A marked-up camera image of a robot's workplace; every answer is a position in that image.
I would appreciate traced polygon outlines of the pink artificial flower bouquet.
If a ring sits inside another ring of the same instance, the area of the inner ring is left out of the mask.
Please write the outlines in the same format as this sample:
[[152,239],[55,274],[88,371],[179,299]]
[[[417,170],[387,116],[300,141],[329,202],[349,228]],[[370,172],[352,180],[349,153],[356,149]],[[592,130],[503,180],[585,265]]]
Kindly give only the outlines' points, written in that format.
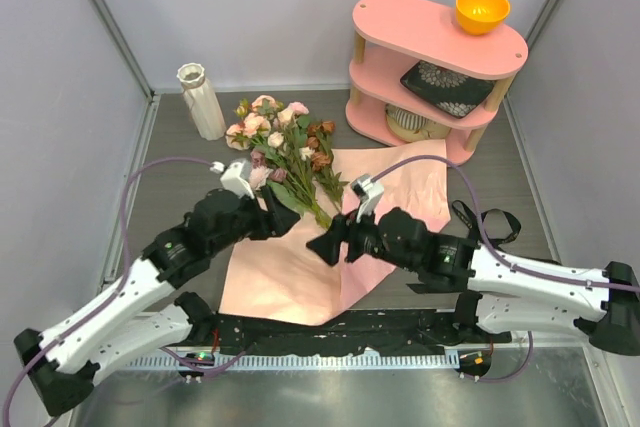
[[225,140],[230,148],[250,153],[253,191],[270,188],[286,207],[312,215],[328,229],[332,216],[319,194],[339,210],[347,185],[334,169],[335,123],[314,117],[299,101],[284,104],[269,95],[241,100],[235,114],[238,122],[227,129]]

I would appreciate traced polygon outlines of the black ribbon with gold lettering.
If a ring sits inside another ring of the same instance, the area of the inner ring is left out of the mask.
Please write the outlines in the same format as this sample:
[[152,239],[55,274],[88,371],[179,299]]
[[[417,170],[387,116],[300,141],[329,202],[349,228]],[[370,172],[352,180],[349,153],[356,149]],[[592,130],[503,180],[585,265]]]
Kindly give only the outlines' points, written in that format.
[[[482,237],[475,211],[462,200],[454,200],[451,210],[467,227],[467,238],[480,241]],[[489,243],[497,250],[514,242],[521,232],[520,221],[510,212],[493,208],[482,212],[480,216]]]

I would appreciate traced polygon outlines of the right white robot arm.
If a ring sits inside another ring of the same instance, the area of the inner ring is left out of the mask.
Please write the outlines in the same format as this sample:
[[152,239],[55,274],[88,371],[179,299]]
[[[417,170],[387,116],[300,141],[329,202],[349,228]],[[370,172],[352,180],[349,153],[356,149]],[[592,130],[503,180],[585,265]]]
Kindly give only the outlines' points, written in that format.
[[521,258],[431,232],[399,208],[381,218],[339,214],[306,246],[329,266],[368,256],[415,273],[416,293],[455,294],[451,327],[465,342],[484,333],[555,332],[608,353],[639,353],[639,285],[626,264],[564,268]]

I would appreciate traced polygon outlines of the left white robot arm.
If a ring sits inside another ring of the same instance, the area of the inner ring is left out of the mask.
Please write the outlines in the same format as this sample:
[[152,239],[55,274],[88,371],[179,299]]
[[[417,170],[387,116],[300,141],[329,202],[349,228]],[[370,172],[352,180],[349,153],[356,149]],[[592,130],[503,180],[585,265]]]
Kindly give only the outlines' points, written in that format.
[[145,352],[187,342],[205,344],[214,314],[196,293],[186,292],[142,322],[135,316],[207,271],[226,248],[249,239],[288,233],[299,221],[269,187],[263,198],[215,189],[182,223],[161,232],[110,286],[66,320],[43,332],[27,328],[14,345],[46,412],[59,417],[81,404],[120,366]]

